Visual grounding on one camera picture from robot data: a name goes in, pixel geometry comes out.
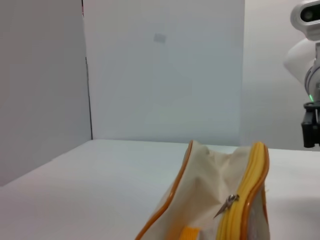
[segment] zipper pull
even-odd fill
[[[218,216],[219,214],[222,214],[226,209],[230,209],[232,204],[235,202],[235,201],[238,201],[239,200],[239,195],[233,195],[231,194],[230,196],[228,196],[224,202],[224,204],[222,205],[222,207],[220,208],[220,210],[217,212],[217,214],[214,216],[214,218],[216,216]]]

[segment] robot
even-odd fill
[[[290,49],[284,66],[310,97],[304,104],[301,126],[304,147],[313,148],[320,145],[320,0],[301,2],[292,10],[290,20],[306,38]]]

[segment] zipper pouch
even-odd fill
[[[225,154],[191,141],[177,177],[135,239],[269,240],[268,170],[261,142]]]

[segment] cream canvas pouch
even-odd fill
[[[267,147],[232,154],[191,141],[182,167],[136,240],[269,240]]]

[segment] camera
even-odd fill
[[[291,12],[292,26],[311,41],[320,41],[320,0],[303,1]]]

